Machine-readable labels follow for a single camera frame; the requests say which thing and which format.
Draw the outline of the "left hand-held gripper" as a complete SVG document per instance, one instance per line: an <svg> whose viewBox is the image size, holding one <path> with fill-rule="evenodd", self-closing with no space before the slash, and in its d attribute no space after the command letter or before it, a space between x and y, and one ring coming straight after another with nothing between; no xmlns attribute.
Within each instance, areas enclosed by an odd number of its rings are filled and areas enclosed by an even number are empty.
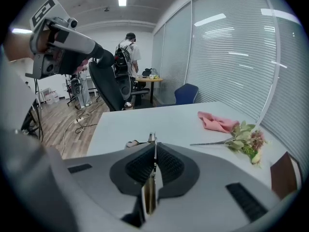
<svg viewBox="0 0 309 232"><path fill-rule="evenodd" d="M29 47L34 55L33 71L26 77L43 79L54 74L75 74L90 58L98 58L99 69L111 67L114 56L91 38L76 32L77 20L58 0L47 0L29 20L33 35ZM42 32L48 30L46 49L39 49Z"/></svg>

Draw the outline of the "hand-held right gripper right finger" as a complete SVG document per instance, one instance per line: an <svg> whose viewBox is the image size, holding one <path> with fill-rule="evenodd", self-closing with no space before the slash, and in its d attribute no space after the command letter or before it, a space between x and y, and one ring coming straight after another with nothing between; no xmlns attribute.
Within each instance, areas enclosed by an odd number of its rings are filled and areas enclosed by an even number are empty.
<svg viewBox="0 0 309 232"><path fill-rule="evenodd" d="M166 145L191 158L199 167L195 185L183 196L161 199L147 220L147 232L265 232L288 210L297 191L284 199L233 163L177 145ZM227 189L241 184L266 209L250 221Z"/></svg>

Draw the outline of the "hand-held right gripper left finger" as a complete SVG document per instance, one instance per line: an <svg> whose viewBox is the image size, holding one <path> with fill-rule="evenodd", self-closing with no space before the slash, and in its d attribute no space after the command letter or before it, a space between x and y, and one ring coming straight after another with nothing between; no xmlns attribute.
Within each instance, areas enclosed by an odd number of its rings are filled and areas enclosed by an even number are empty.
<svg viewBox="0 0 309 232"><path fill-rule="evenodd" d="M73 179L95 204L117 220L140 228L150 217L144 217L141 188L127 175L125 166L133 156L152 147L146 143L112 153L66 159Z"/></svg>

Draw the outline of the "person's left forearm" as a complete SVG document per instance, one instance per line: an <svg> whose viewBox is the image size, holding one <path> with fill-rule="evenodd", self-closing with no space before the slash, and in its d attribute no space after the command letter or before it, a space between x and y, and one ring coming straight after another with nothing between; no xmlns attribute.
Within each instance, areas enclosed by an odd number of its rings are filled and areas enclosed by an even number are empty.
<svg viewBox="0 0 309 232"><path fill-rule="evenodd" d="M32 34L19 34L8 32L4 43L4 53L9 61L15 61L23 58L34 58L30 49L30 39Z"/></svg>

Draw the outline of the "person's left hand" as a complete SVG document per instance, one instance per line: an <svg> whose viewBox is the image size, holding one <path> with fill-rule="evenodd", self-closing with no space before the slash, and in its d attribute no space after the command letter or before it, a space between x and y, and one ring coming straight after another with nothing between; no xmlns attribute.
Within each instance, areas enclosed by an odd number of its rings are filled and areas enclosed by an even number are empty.
<svg viewBox="0 0 309 232"><path fill-rule="evenodd" d="M49 42L54 41L59 34L59 30L43 30L37 42L37 50L39 53L48 52Z"/></svg>

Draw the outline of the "black backpack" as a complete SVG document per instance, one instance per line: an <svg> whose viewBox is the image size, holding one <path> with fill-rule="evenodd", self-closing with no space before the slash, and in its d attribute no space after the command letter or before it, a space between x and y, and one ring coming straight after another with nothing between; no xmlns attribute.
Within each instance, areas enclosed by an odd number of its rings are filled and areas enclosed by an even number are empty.
<svg viewBox="0 0 309 232"><path fill-rule="evenodd" d="M118 76L130 76L132 69L131 69L131 59L130 54L128 52L128 47L121 47L120 44L118 44L118 47L116 48L115 55L114 55L114 74L116 77Z"/></svg>

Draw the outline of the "black office chair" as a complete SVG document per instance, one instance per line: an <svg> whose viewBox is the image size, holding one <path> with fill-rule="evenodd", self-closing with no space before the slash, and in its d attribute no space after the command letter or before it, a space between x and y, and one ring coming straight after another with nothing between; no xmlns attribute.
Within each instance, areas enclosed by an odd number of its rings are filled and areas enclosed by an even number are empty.
<svg viewBox="0 0 309 232"><path fill-rule="evenodd" d="M114 57L101 58L89 63L89 72L102 99L111 112L122 111L131 95L131 81L128 75L116 77L113 69Z"/></svg>

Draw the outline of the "artificial flower bouquet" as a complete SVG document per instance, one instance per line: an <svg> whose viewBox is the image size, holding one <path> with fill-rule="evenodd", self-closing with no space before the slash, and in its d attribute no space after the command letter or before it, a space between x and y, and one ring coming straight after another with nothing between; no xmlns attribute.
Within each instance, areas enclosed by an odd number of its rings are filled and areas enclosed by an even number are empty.
<svg viewBox="0 0 309 232"><path fill-rule="evenodd" d="M260 129L254 130L254 128L254 124L242 121L232 129L232 138L213 143L190 144L190 146L225 145L234 152L247 155L252 165L258 165L261 161L262 147L267 144L267 141L264 133Z"/></svg>

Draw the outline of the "water jug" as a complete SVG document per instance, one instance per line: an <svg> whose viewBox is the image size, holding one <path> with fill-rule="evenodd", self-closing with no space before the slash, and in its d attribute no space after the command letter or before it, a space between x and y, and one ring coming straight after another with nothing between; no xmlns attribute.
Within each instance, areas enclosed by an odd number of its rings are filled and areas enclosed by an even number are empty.
<svg viewBox="0 0 309 232"><path fill-rule="evenodd" d="M51 91L50 93L47 93L47 94L45 95L45 100L46 100L46 103L47 103L48 105L51 105L51 104L53 104L53 103L59 102L59 101L60 101L60 98L59 98L57 92L54 90L54 91Z"/></svg>

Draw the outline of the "pink cloth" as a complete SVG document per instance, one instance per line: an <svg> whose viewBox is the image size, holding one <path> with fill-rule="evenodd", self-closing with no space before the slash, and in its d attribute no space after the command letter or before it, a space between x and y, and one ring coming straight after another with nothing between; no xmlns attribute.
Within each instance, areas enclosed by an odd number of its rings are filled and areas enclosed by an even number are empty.
<svg viewBox="0 0 309 232"><path fill-rule="evenodd" d="M214 116L211 113L199 111L197 116L202 121L203 128L211 131L231 133L234 127L239 125L237 120Z"/></svg>

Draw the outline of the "brown pen holder box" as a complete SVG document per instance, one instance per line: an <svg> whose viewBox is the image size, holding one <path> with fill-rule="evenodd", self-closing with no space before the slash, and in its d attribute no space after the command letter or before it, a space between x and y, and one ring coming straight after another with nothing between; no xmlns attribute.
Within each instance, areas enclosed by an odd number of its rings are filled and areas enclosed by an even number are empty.
<svg viewBox="0 0 309 232"><path fill-rule="evenodd" d="M303 184L298 161L288 152L270 167L271 189L282 200L289 194L300 190Z"/></svg>

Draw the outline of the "round wooden table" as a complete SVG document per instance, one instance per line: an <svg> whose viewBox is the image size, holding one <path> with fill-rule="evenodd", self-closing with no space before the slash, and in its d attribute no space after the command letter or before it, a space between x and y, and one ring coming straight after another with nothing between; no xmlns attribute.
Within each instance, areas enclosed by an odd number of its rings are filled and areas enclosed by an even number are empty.
<svg viewBox="0 0 309 232"><path fill-rule="evenodd" d="M150 83L151 83L151 88L150 88L150 103L151 103L151 104L153 104L154 83L155 83L155 82L162 82L162 81L163 81L163 79L160 78L160 77L158 77L158 78L151 78L151 77L149 77L149 76L147 76L147 77L138 76L138 77L136 78L136 82L138 83L138 86L137 86L137 87L138 87L138 91L141 90L141 86L140 86L140 83L141 83L141 82L145 82L145 83L150 82Z"/></svg>

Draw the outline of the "blue chair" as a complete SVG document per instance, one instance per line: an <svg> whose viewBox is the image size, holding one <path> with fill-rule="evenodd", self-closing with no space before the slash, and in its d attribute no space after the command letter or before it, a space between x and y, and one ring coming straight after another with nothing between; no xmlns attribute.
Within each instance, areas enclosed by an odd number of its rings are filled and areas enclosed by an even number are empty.
<svg viewBox="0 0 309 232"><path fill-rule="evenodd" d="M189 83L184 84L174 92L176 105L193 104L198 94L198 87Z"/></svg>

